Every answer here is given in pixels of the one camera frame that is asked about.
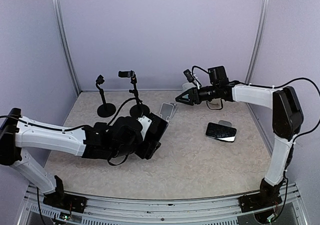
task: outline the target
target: black camera stand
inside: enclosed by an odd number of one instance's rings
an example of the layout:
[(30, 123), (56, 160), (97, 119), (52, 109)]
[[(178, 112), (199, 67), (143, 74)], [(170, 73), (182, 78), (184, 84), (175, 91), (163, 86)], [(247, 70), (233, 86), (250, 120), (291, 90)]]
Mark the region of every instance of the black camera stand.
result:
[(135, 97), (136, 105), (130, 109), (130, 116), (137, 119), (143, 115), (148, 115), (150, 109), (147, 105), (142, 104), (142, 101), (139, 99), (139, 92), (137, 90), (137, 78), (136, 75), (131, 77), (131, 84), (133, 84), (133, 89), (129, 90), (129, 93), (133, 94)]
[(102, 75), (99, 75), (95, 81), (95, 86), (97, 89), (99, 89), (99, 93), (102, 99), (102, 105), (98, 107), (97, 113), (98, 113), (98, 116), (101, 118), (108, 118), (116, 113), (116, 106), (113, 105), (112, 103), (106, 102), (105, 92), (101, 87), (99, 87), (99, 85), (103, 84), (104, 82), (105, 80)]

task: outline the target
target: metal frame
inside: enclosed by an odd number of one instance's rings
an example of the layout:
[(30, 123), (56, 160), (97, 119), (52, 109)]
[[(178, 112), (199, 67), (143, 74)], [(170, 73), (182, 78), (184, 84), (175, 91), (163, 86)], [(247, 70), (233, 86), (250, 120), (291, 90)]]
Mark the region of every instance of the metal frame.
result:
[(252, 79), (254, 69), (256, 66), (258, 53), (264, 33), (265, 23), (266, 23), (266, 17), (267, 17), (267, 11), (269, 6), (269, 0), (262, 0), (262, 6), (261, 6), (261, 12), (260, 12), (260, 18), (259, 18), (259, 24), (258, 24), (258, 30), (255, 37), (255, 42), (253, 46), (253, 51), (250, 59), (249, 69), (246, 74), (245, 82), (249, 83)]
[(69, 71), (69, 74), (71, 77), (71, 81), (72, 81), (72, 85), (73, 85), (75, 94), (78, 97), (81, 93), (81, 89), (79, 86), (79, 82), (78, 82), (78, 78), (77, 78), (76, 71), (74, 68), (74, 64), (71, 59), (71, 54), (70, 54), (70, 50), (69, 50), (69, 46), (68, 46), (68, 42), (67, 42), (67, 36), (66, 36), (65, 28), (64, 28), (63, 16), (62, 16), (61, 7), (60, 7), (60, 1), (59, 0), (52, 0), (52, 2), (53, 2), (56, 21), (58, 24), (58, 30), (59, 30), (59, 34), (60, 34), (60, 38), (61, 38), (61, 42), (62, 42), (62, 47), (63, 47), (68, 71)]
[[(284, 199), (286, 187), (282, 186), (280, 194)], [(238, 198), (242, 194), (221, 196), (214, 198), (182, 199), (182, 200), (139, 200), (109, 198), (94, 195), (69, 192), (88, 198), (84, 213), (72, 213), (73, 220), (68, 224), (76, 225), (235, 225), (238, 217), (252, 214), (242, 213)], [(53, 218), (60, 212), (68, 211), (50, 207), (41, 201), (44, 196), (40, 194), (40, 206), (44, 217)], [(295, 183), (290, 184), (287, 193), (287, 204), (293, 203), (295, 215), (299, 225), (308, 225), (305, 209)], [(270, 208), (254, 211), (255, 213)], [(37, 204), (37, 190), (30, 185), (20, 206), (20, 216), (17, 225), (25, 225), (31, 212), (39, 213)]]

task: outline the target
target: black phone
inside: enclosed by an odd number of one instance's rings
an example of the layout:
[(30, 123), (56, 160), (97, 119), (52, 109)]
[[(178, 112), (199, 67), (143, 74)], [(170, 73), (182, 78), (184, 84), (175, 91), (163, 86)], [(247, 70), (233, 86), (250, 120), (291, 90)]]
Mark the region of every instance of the black phone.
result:
[(232, 143), (236, 139), (236, 133), (237, 129), (235, 129), (234, 127), (209, 122), (206, 128), (205, 135), (219, 141)]

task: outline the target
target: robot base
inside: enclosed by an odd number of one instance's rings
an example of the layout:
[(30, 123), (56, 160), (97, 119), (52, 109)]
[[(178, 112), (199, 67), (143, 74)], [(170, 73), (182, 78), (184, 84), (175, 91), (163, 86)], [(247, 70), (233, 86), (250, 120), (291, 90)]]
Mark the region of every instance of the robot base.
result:
[(64, 194), (62, 201), (51, 199), (51, 197), (44, 197), (43, 203), (54, 208), (72, 211), (76, 213), (84, 213), (87, 199), (84, 196), (77, 196), (71, 194)]
[(263, 201), (263, 204), (261, 203), (261, 195), (260, 193), (255, 193), (251, 195), (244, 195), (239, 197), (239, 203), (241, 207), (241, 212), (246, 213), (246, 212), (251, 212), (259, 209), (265, 209), (265, 208), (270, 208), (272, 206), (276, 205), (276, 202), (278, 204), (282, 203), (282, 199), (280, 196), (275, 198), (273, 201)]

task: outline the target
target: round stand base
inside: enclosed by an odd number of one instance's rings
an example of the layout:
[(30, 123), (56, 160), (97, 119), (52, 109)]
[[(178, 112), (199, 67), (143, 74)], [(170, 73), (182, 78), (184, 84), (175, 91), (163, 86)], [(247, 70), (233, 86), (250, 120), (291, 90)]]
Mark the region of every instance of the round stand base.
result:
[(147, 105), (141, 104), (140, 106), (134, 105), (130, 109), (130, 116), (137, 119), (141, 118), (143, 115), (148, 115), (150, 113), (150, 109)]
[(105, 106), (102, 104), (98, 107), (96, 112), (98, 113), (99, 117), (108, 118), (116, 113), (116, 106), (112, 103), (107, 103)]

